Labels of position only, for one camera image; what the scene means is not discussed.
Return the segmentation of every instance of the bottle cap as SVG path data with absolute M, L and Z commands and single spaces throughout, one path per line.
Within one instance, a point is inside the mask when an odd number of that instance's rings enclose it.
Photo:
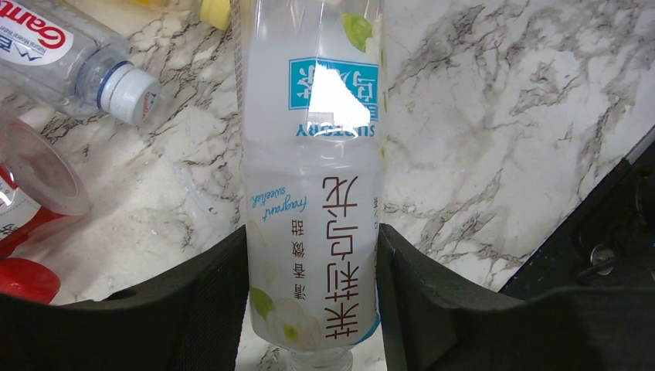
M 229 0 L 202 0 L 200 20 L 220 29 L 229 27 Z
M 16 257 L 0 260 L 0 292 L 3 294 L 48 304 L 60 288 L 57 275 L 41 264 Z
M 106 78 L 100 108 L 128 124 L 140 125 L 153 111 L 160 90 L 151 74 L 125 63 Z

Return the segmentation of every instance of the marble countertop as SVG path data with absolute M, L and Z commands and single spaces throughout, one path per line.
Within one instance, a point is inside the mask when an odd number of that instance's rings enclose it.
M 91 214 L 39 249 L 55 304 L 102 299 L 241 225 L 233 42 L 187 12 L 76 0 L 123 33 L 164 84 L 156 125 L 73 121 L 0 85 L 3 112 L 79 171 Z M 498 290 L 653 127 L 650 0 L 387 1 L 389 166 L 383 221 L 431 258 Z M 380 331 L 355 370 L 383 370 Z M 244 323 L 237 370 L 280 350 Z

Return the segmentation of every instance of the bottle label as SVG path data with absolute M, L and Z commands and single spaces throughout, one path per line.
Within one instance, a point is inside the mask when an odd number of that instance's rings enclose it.
M 24 66 L 60 60 L 74 35 L 13 0 L 0 0 L 0 59 Z
M 32 220 L 41 206 L 0 168 L 0 241 Z
M 379 173 L 369 170 L 249 174 L 249 264 L 259 272 L 250 282 L 253 325 L 271 342 L 330 349 L 377 325 Z
M 349 108 L 357 110 L 357 108 L 363 107 L 368 110 L 368 112 L 364 112 L 365 116 L 359 121 L 376 122 L 379 116 L 379 67 L 369 63 L 353 63 L 316 56 L 291 60 L 289 62 L 289 110 L 308 110 L 311 104 L 316 104 L 317 99 L 313 97 L 312 87 L 315 84 L 325 86 L 333 83 L 335 74 L 339 76 L 343 83 L 342 86 L 348 89 L 344 93 L 350 93 L 357 98 L 356 101 L 346 102 L 347 105 L 353 106 Z M 344 105 L 343 101 L 338 103 L 341 106 Z M 322 111 L 335 111 L 338 108 L 327 107 L 327 110 L 322 109 Z M 330 134 L 332 131 L 334 129 L 324 130 L 325 134 Z

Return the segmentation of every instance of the red bottle cap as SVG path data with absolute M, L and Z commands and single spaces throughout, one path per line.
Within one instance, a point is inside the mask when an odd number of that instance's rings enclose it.
M 50 269 L 30 260 L 0 260 L 0 293 L 49 304 L 61 282 Z

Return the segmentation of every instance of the clear plastic bottle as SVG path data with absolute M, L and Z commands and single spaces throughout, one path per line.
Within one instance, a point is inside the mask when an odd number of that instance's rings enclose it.
M 0 115 L 0 259 L 89 209 L 87 191 L 62 155 L 23 121 Z
M 48 268 L 9 258 L 18 245 L 64 230 L 90 209 L 77 174 L 34 129 L 0 115 L 0 292 L 50 303 L 59 278 Z
M 0 78 L 76 119 L 108 112 L 142 124 L 161 86 L 127 60 L 127 40 L 47 0 L 0 2 Z
M 232 6 L 252 9 L 233 19 L 253 328 L 289 370 L 350 370 L 379 324 L 382 1 L 248 1 Z
M 229 27 L 229 0 L 131 0 L 150 9 L 191 9 L 200 20 L 221 31 Z

